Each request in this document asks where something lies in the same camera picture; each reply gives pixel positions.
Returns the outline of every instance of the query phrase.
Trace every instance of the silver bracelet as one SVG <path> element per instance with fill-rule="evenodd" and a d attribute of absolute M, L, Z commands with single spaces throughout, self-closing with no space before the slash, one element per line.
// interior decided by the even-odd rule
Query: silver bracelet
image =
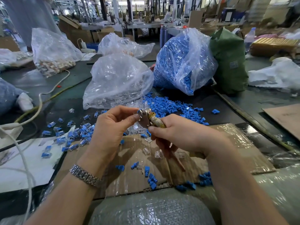
<path fill-rule="evenodd" d="M 82 169 L 80 166 L 74 164 L 73 167 L 70 169 L 70 172 L 75 177 L 84 181 L 86 184 L 91 185 L 96 188 L 100 188 L 101 180 L 99 178 L 93 176 L 86 170 Z"/>

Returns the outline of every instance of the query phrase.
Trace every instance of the right hand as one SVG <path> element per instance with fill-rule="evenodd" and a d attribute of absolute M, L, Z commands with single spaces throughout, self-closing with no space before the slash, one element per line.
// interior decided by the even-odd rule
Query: right hand
<path fill-rule="evenodd" d="M 212 150 L 222 148 L 229 140 L 219 131 L 208 126 L 196 123 L 184 117 L 170 114 L 161 118 L 167 128 L 150 126 L 151 139 L 168 156 L 168 150 L 176 151 L 179 148 L 185 151 L 201 152 L 207 157 Z"/>

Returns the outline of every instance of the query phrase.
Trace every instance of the bag of blue parts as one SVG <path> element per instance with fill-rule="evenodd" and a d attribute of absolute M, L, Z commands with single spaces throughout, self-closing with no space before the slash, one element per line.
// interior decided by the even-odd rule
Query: bag of blue parts
<path fill-rule="evenodd" d="M 153 86 L 177 88 L 187 95 L 204 86 L 218 68 L 209 40 L 195 28 L 171 38 L 157 54 Z"/>

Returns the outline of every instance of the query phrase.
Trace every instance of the left hand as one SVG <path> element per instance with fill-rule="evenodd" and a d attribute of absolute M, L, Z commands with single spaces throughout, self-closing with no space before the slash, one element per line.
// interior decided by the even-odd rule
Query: left hand
<path fill-rule="evenodd" d="M 140 119 L 138 108 L 117 106 L 98 116 L 88 150 L 104 159 L 107 164 L 113 160 L 123 133 Z"/>

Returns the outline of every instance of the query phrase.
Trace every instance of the forearm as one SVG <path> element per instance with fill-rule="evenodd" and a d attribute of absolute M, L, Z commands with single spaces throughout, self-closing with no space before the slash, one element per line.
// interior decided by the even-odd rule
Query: forearm
<path fill-rule="evenodd" d="M 107 163 L 104 158 L 96 160 L 95 155 L 87 151 L 77 165 L 101 178 Z M 25 225 L 81 225 L 96 190 L 69 173 Z"/>
<path fill-rule="evenodd" d="M 287 224 L 271 199 L 246 171 L 233 145 L 223 144 L 207 157 L 207 161 L 222 224 Z"/>

